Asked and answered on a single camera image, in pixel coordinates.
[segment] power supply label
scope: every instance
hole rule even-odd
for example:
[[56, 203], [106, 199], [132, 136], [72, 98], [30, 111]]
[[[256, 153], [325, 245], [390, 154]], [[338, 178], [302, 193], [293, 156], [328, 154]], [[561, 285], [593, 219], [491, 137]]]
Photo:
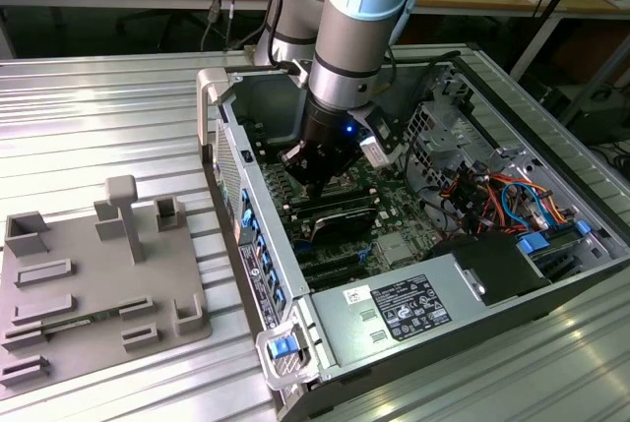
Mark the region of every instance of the power supply label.
[[372, 298], [390, 334], [398, 341], [452, 320], [424, 274], [374, 289]]

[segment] gray 3d printed part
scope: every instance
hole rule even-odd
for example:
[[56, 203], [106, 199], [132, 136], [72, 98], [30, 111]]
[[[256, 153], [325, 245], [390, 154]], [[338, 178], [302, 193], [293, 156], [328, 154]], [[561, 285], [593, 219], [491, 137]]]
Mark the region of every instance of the gray 3d printed part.
[[105, 196], [107, 197], [107, 203], [118, 208], [120, 212], [120, 218], [122, 218], [125, 226], [125, 233], [127, 234], [134, 263], [143, 262], [145, 254], [142, 250], [142, 243], [140, 243], [138, 229], [134, 223], [134, 215], [131, 211], [131, 205], [138, 201], [136, 178], [130, 174], [107, 178], [105, 180]]
[[32, 304], [23, 304], [15, 307], [15, 314], [11, 322], [19, 326], [32, 321], [39, 321], [46, 317], [58, 316], [66, 312], [74, 311], [75, 299], [72, 294], [53, 297], [46, 301], [38, 301]]
[[154, 208], [156, 209], [157, 230], [160, 232], [174, 230], [184, 224], [184, 213], [174, 197], [155, 199]]
[[[13, 253], [4, 253], [0, 279], [0, 368], [43, 355], [54, 365], [54, 371], [48, 378], [9, 388], [0, 386], [0, 399], [210, 335], [207, 312], [197, 330], [177, 334], [173, 325], [173, 299], [182, 307], [192, 308], [192, 296], [197, 294], [200, 307], [205, 310], [206, 294], [210, 292], [204, 292], [202, 287], [187, 222], [180, 228], [159, 232], [153, 204], [133, 209], [132, 213], [146, 252], [141, 266], [132, 265], [125, 236], [100, 241], [95, 230], [99, 222], [96, 215], [49, 223], [49, 230], [40, 233], [49, 248], [46, 254], [17, 259]], [[206, 256], [212, 251], [200, 253]], [[70, 277], [21, 288], [14, 284], [20, 270], [64, 260], [71, 261], [74, 274]], [[76, 297], [73, 312], [52, 318], [42, 316], [40, 322], [13, 326], [16, 307], [27, 309], [24, 306], [65, 295]], [[193, 313], [183, 310], [178, 318], [187, 319]], [[121, 326], [136, 328], [151, 323], [156, 324], [159, 340], [127, 352], [121, 344]], [[184, 323], [185, 331], [193, 327]]]
[[36, 345], [46, 342], [46, 335], [41, 331], [42, 321], [31, 322], [19, 327], [13, 327], [9, 331], [4, 332], [4, 336], [0, 345], [6, 350], [12, 352], [19, 348]]
[[41, 376], [48, 376], [48, 360], [41, 355], [13, 361], [0, 370], [0, 385], [8, 388]]
[[146, 316], [156, 311], [156, 304], [150, 296], [138, 297], [119, 304], [118, 314], [123, 321]]
[[15, 284], [18, 287], [30, 286], [31, 284], [38, 284], [51, 279], [70, 276], [72, 272], [72, 263], [68, 259], [35, 265], [33, 267], [23, 267], [18, 270]]
[[7, 217], [4, 243], [16, 258], [46, 252], [39, 233], [48, 230], [39, 212], [19, 213]]
[[159, 333], [155, 322], [123, 331], [120, 333], [120, 337], [125, 351], [136, 350], [159, 342]]
[[97, 222], [94, 226], [96, 227], [96, 233], [98, 233], [98, 238], [100, 238], [101, 242], [125, 236], [125, 225], [122, 222], [122, 218], [104, 220]]
[[204, 308], [198, 294], [193, 295], [194, 313], [186, 314], [184, 309], [177, 308], [177, 302], [173, 299], [173, 329], [178, 335], [184, 335], [196, 331], [204, 322]]
[[111, 206], [107, 201], [94, 201], [94, 210], [101, 222], [118, 218], [118, 208]]

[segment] robotic arm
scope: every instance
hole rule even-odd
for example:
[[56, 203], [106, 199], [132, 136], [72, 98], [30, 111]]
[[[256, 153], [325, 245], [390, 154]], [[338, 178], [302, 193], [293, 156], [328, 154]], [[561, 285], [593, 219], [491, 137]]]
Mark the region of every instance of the robotic arm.
[[[371, 102], [388, 44], [415, 0], [278, 0], [256, 50], [255, 63], [309, 60], [308, 95], [300, 142], [285, 151], [286, 170], [317, 197], [331, 177], [362, 154], [383, 167], [400, 154], [396, 130]], [[271, 50], [269, 38], [273, 36]], [[367, 129], [366, 138], [361, 131]]]

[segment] circuit board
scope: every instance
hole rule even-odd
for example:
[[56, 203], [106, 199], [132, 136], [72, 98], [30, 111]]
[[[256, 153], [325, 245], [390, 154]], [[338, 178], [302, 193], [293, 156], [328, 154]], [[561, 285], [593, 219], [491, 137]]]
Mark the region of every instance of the circuit board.
[[363, 158], [324, 188], [322, 198], [330, 200], [331, 205], [323, 213], [340, 211], [335, 198], [367, 191], [376, 219], [368, 230], [357, 235], [315, 245], [308, 240], [314, 219], [301, 219], [295, 213], [309, 203], [302, 185], [279, 163], [261, 163], [261, 169], [295, 256], [314, 289], [417, 263], [441, 238], [397, 172], [376, 171]]

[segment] aluminum extrusion table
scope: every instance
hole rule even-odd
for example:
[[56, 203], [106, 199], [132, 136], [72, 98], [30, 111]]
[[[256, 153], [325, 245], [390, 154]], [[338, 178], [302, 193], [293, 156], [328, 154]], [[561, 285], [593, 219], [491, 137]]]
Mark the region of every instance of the aluminum extrusion table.
[[[483, 53], [460, 49], [504, 100], [626, 221], [630, 190]], [[0, 217], [91, 212], [108, 176], [134, 174], [141, 201], [186, 209], [213, 325], [210, 338], [0, 402], [0, 418], [272, 421], [241, 298], [197, 155], [195, 76], [240, 53], [16, 60], [0, 65]], [[512, 132], [476, 116], [502, 144]], [[4, 236], [4, 221], [0, 236]], [[343, 404], [322, 421], [628, 420], [630, 272], [551, 316]]]

